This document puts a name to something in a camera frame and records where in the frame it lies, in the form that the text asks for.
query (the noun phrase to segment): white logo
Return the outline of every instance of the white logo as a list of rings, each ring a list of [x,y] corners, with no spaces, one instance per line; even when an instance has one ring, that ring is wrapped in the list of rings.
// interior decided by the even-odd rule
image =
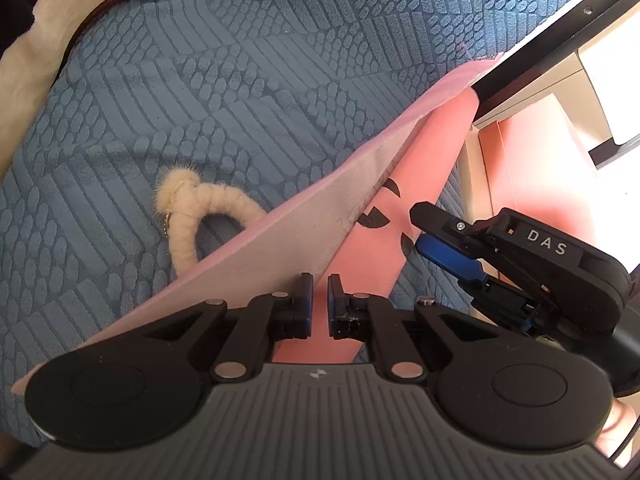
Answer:
[[[321,370],[320,368],[317,368],[316,370],[311,372],[309,375],[312,376],[314,379],[320,379],[321,377],[324,377],[326,375],[326,372],[324,370]]]
[[[540,233],[538,231],[536,231],[535,229],[532,229],[531,232],[529,233],[529,236],[527,236],[527,240],[531,241],[531,242],[535,242],[536,240],[538,240],[538,237],[540,236]],[[540,244],[541,247],[546,247],[547,249],[551,248],[551,237],[546,237],[545,240]],[[566,244],[558,244],[557,245],[557,249],[556,249],[556,254],[560,254],[561,256],[564,254],[564,250],[566,249]]]

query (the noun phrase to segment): black cable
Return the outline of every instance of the black cable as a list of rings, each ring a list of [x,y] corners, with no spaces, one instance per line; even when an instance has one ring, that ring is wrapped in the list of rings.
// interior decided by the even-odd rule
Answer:
[[[626,449],[626,446],[633,440],[636,433],[640,430],[640,416],[636,418],[636,423],[633,425],[629,433],[626,434],[625,439],[622,441],[622,444],[618,446],[618,448],[613,452],[613,454],[609,457],[609,460],[615,462],[616,459],[622,454],[622,452]]]

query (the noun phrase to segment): bolt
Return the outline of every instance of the bolt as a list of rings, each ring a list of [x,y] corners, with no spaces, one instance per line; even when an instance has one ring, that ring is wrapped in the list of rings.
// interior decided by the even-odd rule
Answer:
[[[238,379],[246,373],[246,366],[236,361],[225,361],[216,365],[213,371],[223,379]]]
[[[402,361],[391,367],[391,373],[401,379],[415,379],[420,377],[423,372],[424,368],[418,363],[412,363],[411,361]]]
[[[436,299],[432,298],[431,296],[418,296],[417,298],[415,298],[415,303],[421,306],[431,306],[435,304],[435,302]]]

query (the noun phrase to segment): blue blanket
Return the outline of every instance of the blue blanket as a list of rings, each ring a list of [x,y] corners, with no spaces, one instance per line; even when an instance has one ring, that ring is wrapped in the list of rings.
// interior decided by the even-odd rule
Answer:
[[[270,210],[331,173],[466,60],[494,56],[567,0],[133,0],[75,47],[0,191],[0,426],[39,440],[9,387],[172,278],[153,190],[163,167]],[[462,212],[458,173],[440,199]],[[238,226],[210,218],[201,255]],[[450,276],[409,258],[400,308]]]

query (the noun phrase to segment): dark red trim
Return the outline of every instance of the dark red trim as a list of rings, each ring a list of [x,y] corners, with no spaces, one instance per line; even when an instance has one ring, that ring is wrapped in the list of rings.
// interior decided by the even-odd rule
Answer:
[[[69,54],[71,54],[71,49],[76,45],[78,39],[82,35],[82,33],[91,25],[95,20],[104,15],[108,10],[111,9],[116,4],[122,3],[126,0],[104,0],[100,5],[95,7],[94,10],[84,19],[84,21],[80,24],[80,26],[76,29],[73,36],[71,37],[71,41],[66,46],[65,54],[62,56],[62,61],[60,62],[60,68],[58,69],[58,73],[56,74],[56,80],[60,77],[60,72],[66,65],[67,60],[69,59]]]

